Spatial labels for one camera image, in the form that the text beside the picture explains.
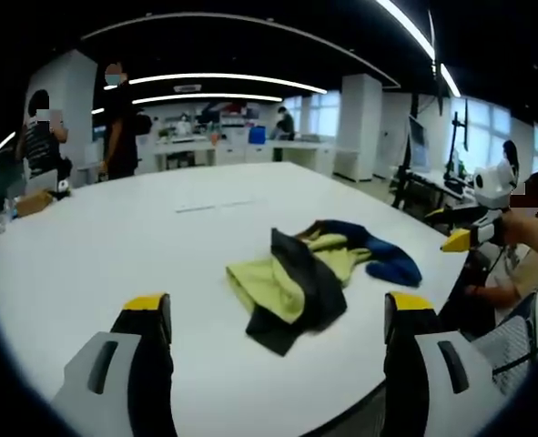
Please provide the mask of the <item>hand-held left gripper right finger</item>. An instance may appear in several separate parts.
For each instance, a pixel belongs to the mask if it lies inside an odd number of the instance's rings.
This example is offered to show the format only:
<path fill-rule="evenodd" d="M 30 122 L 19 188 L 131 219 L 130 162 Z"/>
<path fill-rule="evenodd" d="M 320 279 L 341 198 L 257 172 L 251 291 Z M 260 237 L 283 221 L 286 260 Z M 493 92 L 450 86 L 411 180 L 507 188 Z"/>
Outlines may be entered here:
<path fill-rule="evenodd" d="M 385 295 L 384 342 L 385 436 L 474 436 L 505 404 L 492 365 L 425 298 Z"/>

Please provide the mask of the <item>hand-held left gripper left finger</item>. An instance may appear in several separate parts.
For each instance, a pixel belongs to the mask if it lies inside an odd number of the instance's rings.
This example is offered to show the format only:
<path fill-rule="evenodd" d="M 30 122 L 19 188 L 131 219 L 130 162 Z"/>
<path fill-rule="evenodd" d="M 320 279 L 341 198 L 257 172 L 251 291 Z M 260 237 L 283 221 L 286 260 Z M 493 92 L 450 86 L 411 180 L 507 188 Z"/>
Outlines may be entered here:
<path fill-rule="evenodd" d="M 170 298 L 127 302 L 64 368 L 51 405 L 79 436 L 176 436 Z"/>

